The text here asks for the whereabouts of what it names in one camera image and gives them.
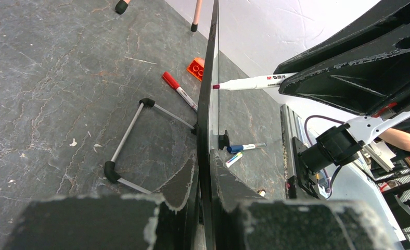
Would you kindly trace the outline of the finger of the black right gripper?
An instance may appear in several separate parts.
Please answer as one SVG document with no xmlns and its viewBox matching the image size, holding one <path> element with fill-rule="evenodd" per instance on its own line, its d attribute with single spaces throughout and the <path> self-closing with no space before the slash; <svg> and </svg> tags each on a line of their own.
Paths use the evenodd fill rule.
<svg viewBox="0 0 410 250">
<path fill-rule="evenodd" d="M 410 23 L 296 73 L 282 95 L 307 98 L 355 115 L 393 104 L 410 110 Z"/>
<path fill-rule="evenodd" d="M 279 64 L 274 74 L 300 72 L 409 23 L 410 1 L 379 1 L 327 40 Z"/>
</svg>

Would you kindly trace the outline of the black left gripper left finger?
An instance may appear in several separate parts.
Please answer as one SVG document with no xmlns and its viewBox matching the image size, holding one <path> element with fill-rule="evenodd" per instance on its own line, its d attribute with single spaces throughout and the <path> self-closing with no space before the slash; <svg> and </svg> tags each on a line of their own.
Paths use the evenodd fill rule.
<svg viewBox="0 0 410 250">
<path fill-rule="evenodd" d="M 190 156 L 154 193 L 31 202 L 4 249 L 193 249 L 197 224 L 198 166 Z"/>
</svg>

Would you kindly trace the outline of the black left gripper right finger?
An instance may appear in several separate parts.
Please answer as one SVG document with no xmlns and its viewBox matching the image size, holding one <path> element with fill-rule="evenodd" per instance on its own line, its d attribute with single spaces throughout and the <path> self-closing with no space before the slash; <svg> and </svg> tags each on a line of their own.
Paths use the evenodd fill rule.
<svg viewBox="0 0 410 250">
<path fill-rule="evenodd" d="M 402 249 L 364 202 L 267 200 L 209 154 L 213 249 Z"/>
</svg>

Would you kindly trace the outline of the purple whiteboard marker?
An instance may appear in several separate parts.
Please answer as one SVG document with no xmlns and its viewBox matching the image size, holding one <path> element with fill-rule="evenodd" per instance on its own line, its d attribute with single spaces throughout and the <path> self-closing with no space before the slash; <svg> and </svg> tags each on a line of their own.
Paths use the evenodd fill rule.
<svg viewBox="0 0 410 250">
<path fill-rule="evenodd" d="M 288 78 L 294 76 L 296 73 L 283 73 L 268 76 L 258 76 L 252 78 L 235 79 L 213 85 L 216 90 L 255 90 L 266 88 L 278 88 Z"/>
</svg>

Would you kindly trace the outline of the white whiteboard black frame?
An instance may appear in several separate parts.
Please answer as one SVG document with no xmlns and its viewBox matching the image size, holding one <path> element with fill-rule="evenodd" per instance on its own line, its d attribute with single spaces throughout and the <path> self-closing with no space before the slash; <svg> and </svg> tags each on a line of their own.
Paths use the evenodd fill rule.
<svg viewBox="0 0 410 250">
<path fill-rule="evenodd" d="M 227 140 L 219 135 L 219 3 L 213 4 L 204 74 L 198 101 L 197 159 L 184 166 L 158 193 L 125 180 L 115 172 L 115 161 L 128 137 L 125 134 L 112 158 L 104 165 L 106 178 L 137 191 L 122 197 L 132 211 L 119 222 L 120 235 L 108 238 L 109 249 L 193 249 L 199 222 L 203 222 L 207 249 L 239 249 L 243 246 L 243 216 L 232 192 L 238 178 L 217 151 Z"/>
</svg>

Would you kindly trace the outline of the person forearm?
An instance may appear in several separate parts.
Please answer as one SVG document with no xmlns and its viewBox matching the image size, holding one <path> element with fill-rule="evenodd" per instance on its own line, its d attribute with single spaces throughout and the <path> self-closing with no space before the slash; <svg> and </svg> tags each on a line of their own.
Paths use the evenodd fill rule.
<svg viewBox="0 0 410 250">
<path fill-rule="evenodd" d="M 399 149 L 410 152 L 410 133 L 390 128 L 379 135 L 379 138 Z"/>
</svg>

